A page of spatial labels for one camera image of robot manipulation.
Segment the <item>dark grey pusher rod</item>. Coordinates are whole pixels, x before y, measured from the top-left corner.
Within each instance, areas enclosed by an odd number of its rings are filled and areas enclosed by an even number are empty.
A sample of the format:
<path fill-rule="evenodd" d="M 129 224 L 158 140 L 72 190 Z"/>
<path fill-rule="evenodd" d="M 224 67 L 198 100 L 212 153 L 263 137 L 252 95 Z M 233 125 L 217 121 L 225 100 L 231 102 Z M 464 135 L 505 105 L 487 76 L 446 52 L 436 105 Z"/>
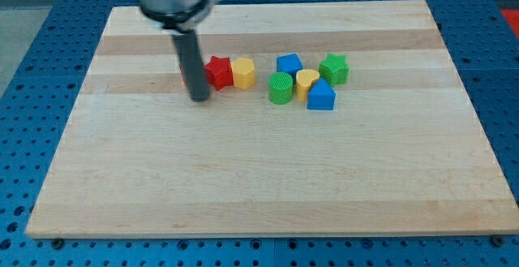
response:
<path fill-rule="evenodd" d="M 195 31 L 173 35 L 172 41 L 190 99 L 195 102 L 206 101 L 210 92 Z"/>

